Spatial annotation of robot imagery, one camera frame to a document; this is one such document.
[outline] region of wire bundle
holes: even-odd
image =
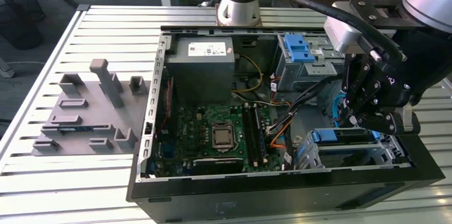
[[[269,131],[274,131],[278,127],[283,126],[282,130],[274,137],[274,140],[270,143],[270,146],[273,148],[281,148],[285,147],[283,145],[275,144],[279,136],[285,133],[286,129],[289,128],[294,115],[297,114],[299,107],[309,101],[311,100],[319,93],[319,91],[325,88],[327,84],[330,84],[334,80],[342,79],[342,75],[337,76],[330,76],[326,77],[323,80],[321,80],[317,84],[314,84],[302,94],[301,96],[295,99],[293,104],[289,107],[286,116],[278,121],[270,128]]]

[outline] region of ram slot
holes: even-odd
[[[257,116],[257,108],[245,105],[242,108],[242,118],[245,124],[247,152],[250,165],[258,167],[265,162],[263,150],[261,145],[259,133],[259,119]]]

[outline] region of metal chassis frame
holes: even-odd
[[[231,34],[231,30],[238,28],[222,28],[221,35]],[[169,27],[163,28],[163,31],[170,31],[174,33],[183,34],[202,34],[203,35],[217,35],[217,28],[213,27]],[[266,31],[270,34],[266,28],[239,28],[241,30],[246,30],[249,34],[261,34],[262,31]],[[278,29],[278,31],[294,31],[294,29]],[[166,43],[159,43],[159,51],[161,49],[165,51]],[[155,98],[158,100],[159,92],[157,90],[157,94],[150,98]],[[157,112],[154,112],[154,121],[147,121],[154,123],[157,116]],[[146,159],[145,155],[151,154],[151,148],[145,147],[145,145],[153,145],[153,138],[150,136],[145,136],[139,142],[141,148],[137,149],[137,153],[134,156],[134,165],[133,170],[137,173],[131,172],[130,177],[130,185],[127,192],[127,200],[130,202],[138,202],[141,207],[149,213],[149,209],[146,209],[146,204],[157,203],[157,202],[170,202],[173,201],[173,197],[178,196],[193,196],[193,195],[203,195],[203,194],[218,194],[223,193],[249,193],[251,191],[261,191],[262,193],[267,193],[266,191],[273,190],[290,190],[294,188],[319,188],[319,187],[331,187],[331,186],[343,186],[343,185],[358,185],[358,184],[383,184],[385,186],[398,185],[398,189],[390,191],[389,193],[381,195],[371,202],[365,202],[363,204],[355,205],[342,205],[338,206],[338,209],[355,209],[355,208],[366,208],[381,202],[390,196],[401,193],[407,189],[425,187],[439,180],[445,179],[446,176],[419,138],[419,136],[401,136],[399,142],[406,150],[406,154],[410,156],[413,161],[413,167],[406,168],[393,168],[393,169],[374,169],[374,170],[358,170],[353,171],[351,169],[342,170],[341,172],[314,172],[314,173],[302,173],[301,171],[295,171],[287,175],[271,175],[271,176],[230,176],[229,178],[210,178],[205,180],[199,179],[171,179],[170,181],[151,181],[153,178],[141,178],[141,170],[143,167],[138,165]]]

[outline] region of blue plastic bracket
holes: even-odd
[[[289,34],[285,36],[286,46],[291,53],[293,62],[315,62],[317,58],[310,52],[310,43],[299,34]]]

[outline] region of metal slotted table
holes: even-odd
[[[263,8],[265,26],[323,27],[306,9]],[[63,73],[90,72],[110,61],[121,80],[151,80],[162,25],[215,25],[213,8],[93,6],[78,11],[0,141],[2,223],[154,223],[126,201],[133,155],[31,156],[33,144],[62,92]],[[422,139],[447,178],[354,211],[233,219],[210,223],[452,223],[452,99],[449,81],[427,90],[415,107]]]

